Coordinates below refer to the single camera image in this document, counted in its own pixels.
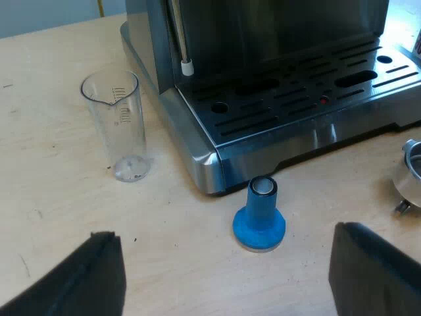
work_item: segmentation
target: drip tray grate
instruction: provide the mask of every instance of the drip tray grate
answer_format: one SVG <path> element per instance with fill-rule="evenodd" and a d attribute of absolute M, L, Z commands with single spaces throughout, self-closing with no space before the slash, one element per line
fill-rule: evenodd
<path fill-rule="evenodd" d="M 421 81 L 421 69 L 378 38 L 307 55 L 178 88 L 215 147 L 222 147 Z"/>

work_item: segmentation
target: black object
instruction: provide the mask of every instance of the black object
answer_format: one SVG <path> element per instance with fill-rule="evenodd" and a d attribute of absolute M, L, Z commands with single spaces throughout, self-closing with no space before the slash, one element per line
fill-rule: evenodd
<path fill-rule="evenodd" d="M 120 238 L 92 234 L 50 273 L 0 309 L 0 316 L 117 316 L 126 293 Z"/>
<path fill-rule="evenodd" d="M 421 265 L 361 224 L 336 225 L 329 281 L 339 316 L 421 314 Z"/>

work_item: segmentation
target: wall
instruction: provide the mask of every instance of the wall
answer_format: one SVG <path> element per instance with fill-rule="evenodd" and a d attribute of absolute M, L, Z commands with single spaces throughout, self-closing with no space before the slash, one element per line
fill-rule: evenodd
<path fill-rule="evenodd" d="M 126 11 L 125 0 L 103 0 L 105 16 Z M 0 38 L 99 18 L 97 0 L 0 0 Z"/>

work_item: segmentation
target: stainless steel espresso machine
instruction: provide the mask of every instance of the stainless steel espresso machine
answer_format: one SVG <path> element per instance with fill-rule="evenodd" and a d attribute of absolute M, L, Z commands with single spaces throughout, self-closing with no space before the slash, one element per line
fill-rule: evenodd
<path fill-rule="evenodd" d="M 126 54 L 197 187 L 421 120 L 421 61 L 388 0 L 126 0 Z"/>

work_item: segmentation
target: wooden table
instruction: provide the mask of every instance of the wooden table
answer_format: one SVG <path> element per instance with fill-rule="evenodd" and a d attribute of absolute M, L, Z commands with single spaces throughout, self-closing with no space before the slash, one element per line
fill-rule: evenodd
<path fill-rule="evenodd" d="M 125 16 L 0 40 L 0 304 L 89 237 L 122 239 L 125 315 L 336 315 L 328 284 L 334 226 L 358 221 L 421 261 L 420 213 L 393 216 L 390 174 L 420 128 L 390 132 L 277 172 L 287 220 L 270 253 L 232 234 L 246 191 L 200 194 L 143 95 L 153 166 L 116 181 L 84 100 L 95 70 L 127 68 Z"/>

